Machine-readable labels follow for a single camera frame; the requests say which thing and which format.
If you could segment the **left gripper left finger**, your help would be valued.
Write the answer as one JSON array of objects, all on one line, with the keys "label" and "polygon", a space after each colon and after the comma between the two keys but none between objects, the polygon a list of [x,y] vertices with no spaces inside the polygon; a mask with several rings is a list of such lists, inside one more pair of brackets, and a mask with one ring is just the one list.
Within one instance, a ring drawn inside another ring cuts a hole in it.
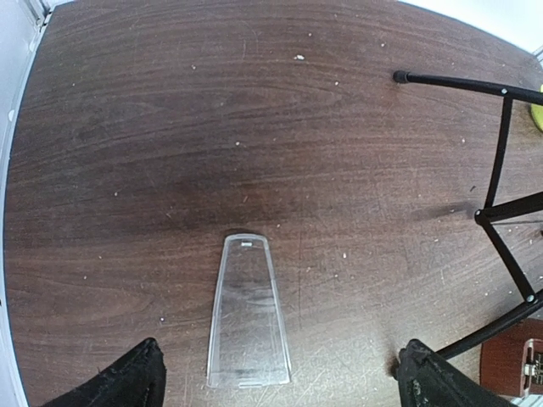
[{"label": "left gripper left finger", "polygon": [[166,368],[156,339],[148,337],[96,376],[47,406],[161,406]]}]

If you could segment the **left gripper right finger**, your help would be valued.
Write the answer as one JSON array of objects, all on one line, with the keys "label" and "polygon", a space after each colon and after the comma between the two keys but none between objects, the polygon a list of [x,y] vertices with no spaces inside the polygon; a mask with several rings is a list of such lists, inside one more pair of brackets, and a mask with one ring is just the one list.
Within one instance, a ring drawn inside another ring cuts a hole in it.
[{"label": "left gripper right finger", "polygon": [[476,384],[417,339],[399,353],[395,373],[402,406],[479,407],[511,403]]}]

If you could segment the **brown wooden metronome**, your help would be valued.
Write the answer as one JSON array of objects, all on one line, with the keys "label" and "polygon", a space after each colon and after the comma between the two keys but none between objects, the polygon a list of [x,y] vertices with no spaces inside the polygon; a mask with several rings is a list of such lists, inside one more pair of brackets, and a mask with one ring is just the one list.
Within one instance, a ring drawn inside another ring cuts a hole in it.
[{"label": "brown wooden metronome", "polygon": [[502,396],[541,396],[542,321],[528,318],[484,342],[479,382]]}]

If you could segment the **clear plastic metronome cover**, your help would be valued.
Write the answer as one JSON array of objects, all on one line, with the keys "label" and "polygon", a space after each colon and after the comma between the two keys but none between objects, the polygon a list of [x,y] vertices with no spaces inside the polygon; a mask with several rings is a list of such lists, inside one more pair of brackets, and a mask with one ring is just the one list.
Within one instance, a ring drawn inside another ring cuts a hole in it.
[{"label": "clear plastic metronome cover", "polygon": [[225,238],[210,327],[207,385],[252,388],[291,382],[277,278],[266,237]]}]

